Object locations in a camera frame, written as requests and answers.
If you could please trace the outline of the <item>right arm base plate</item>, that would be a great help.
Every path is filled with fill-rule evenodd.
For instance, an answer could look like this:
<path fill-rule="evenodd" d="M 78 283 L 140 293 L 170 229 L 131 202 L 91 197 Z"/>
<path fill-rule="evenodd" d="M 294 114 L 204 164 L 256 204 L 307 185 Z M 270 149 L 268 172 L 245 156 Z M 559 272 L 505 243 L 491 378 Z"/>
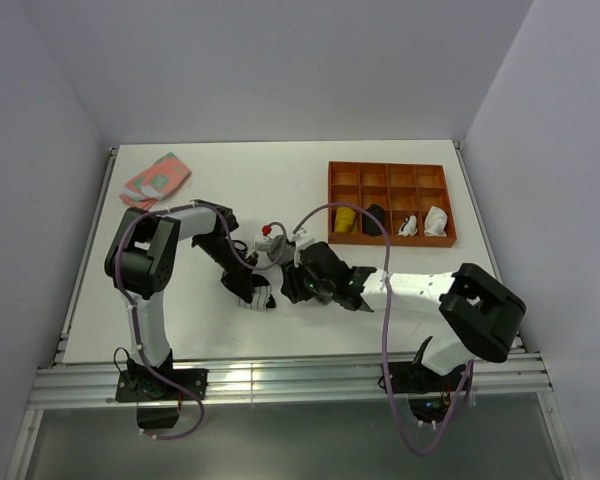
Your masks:
<path fill-rule="evenodd" d="M 451 393 L 461 383 L 465 366 L 460 365 L 449 374 L 440 376 L 422 365 L 410 362 L 390 362 L 389 377 L 395 394 Z"/>

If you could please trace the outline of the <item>white black striped sock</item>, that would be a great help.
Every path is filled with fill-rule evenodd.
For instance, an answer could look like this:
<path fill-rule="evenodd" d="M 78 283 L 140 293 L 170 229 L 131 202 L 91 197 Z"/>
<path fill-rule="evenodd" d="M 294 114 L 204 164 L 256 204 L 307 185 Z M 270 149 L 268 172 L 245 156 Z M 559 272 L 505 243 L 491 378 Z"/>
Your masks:
<path fill-rule="evenodd" d="M 272 293 L 272 285 L 269 280 L 259 274 L 252 275 L 253 296 L 250 302 L 238 299 L 238 305 L 242 308 L 271 311 L 276 308 L 276 301 Z"/>

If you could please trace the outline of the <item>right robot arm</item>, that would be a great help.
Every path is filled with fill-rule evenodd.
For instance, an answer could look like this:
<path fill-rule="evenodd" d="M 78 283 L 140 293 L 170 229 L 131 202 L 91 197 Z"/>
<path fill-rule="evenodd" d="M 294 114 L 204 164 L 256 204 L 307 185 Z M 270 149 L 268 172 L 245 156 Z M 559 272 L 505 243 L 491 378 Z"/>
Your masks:
<path fill-rule="evenodd" d="M 444 318 L 451 331 L 427 337 L 412 368 L 415 383 L 426 390 L 473 359 L 505 362 L 526 313 L 517 295 L 473 263 L 455 272 L 390 273 L 350 267 L 318 242 L 295 249 L 281 271 L 281 293 L 293 304 L 316 299 L 354 312 L 398 310 Z"/>

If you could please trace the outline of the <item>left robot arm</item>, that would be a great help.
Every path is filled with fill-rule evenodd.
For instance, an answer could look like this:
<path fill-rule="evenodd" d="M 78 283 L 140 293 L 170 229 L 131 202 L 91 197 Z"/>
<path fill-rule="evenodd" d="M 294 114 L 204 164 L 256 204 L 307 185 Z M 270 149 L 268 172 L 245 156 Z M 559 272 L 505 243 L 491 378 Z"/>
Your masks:
<path fill-rule="evenodd" d="M 171 280 L 177 248 L 188 240 L 222 269 L 220 282 L 240 304 L 258 310 L 276 307 L 269 281 L 254 272 L 257 256 L 230 233 L 239 227 L 233 210 L 202 201 L 171 211 L 128 208 L 104 262 L 107 276 L 121 293 L 128 312 L 133 363 L 146 367 L 139 388 L 163 399 L 175 386 L 164 368 L 173 361 L 164 322 L 164 290 Z"/>

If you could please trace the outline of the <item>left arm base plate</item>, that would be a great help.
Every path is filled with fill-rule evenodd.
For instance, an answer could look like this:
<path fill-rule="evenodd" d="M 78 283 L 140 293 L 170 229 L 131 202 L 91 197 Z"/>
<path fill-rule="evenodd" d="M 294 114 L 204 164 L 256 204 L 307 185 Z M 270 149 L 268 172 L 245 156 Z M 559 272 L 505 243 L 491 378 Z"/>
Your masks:
<path fill-rule="evenodd" d="M 172 383 L 185 388 L 203 400 L 206 395 L 207 369 L 189 368 L 176 369 L 165 373 Z M 178 388 L 157 379 L 154 375 L 142 370 L 132 373 L 124 370 L 118 379 L 115 401 L 119 403 L 156 402 L 189 400 L 191 397 Z"/>

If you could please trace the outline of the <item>grey sock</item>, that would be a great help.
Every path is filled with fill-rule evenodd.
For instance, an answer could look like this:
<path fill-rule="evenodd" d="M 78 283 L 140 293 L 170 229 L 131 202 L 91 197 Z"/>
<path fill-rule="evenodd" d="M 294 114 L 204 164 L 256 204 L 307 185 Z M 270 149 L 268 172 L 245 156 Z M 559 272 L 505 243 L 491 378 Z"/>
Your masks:
<path fill-rule="evenodd" d="M 296 246 L 294 242 L 287 240 L 283 235 L 278 235 L 272 240 L 271 250 L 268 258 L 277 265 L 294 262 Z"/>

